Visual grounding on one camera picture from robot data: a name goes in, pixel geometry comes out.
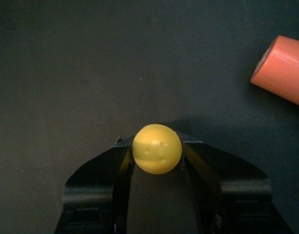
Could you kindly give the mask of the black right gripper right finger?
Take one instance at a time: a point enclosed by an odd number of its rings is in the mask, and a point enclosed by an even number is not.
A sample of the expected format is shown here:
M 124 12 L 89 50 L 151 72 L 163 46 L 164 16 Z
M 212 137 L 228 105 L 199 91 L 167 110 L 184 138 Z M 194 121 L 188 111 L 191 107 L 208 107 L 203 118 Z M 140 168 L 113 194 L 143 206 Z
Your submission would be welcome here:
M 263 170 L 184 133 L 179 139 L 198 234 L 294 234 Z

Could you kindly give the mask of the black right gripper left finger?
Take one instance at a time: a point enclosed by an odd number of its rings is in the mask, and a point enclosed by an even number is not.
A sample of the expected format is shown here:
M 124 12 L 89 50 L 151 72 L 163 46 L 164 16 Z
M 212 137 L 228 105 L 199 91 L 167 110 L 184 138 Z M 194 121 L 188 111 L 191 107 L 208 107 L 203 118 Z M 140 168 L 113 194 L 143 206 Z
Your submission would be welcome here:
M 119 139 L 69 176 L 53 234 L 127 234 L 133 168 L 132 138 Z

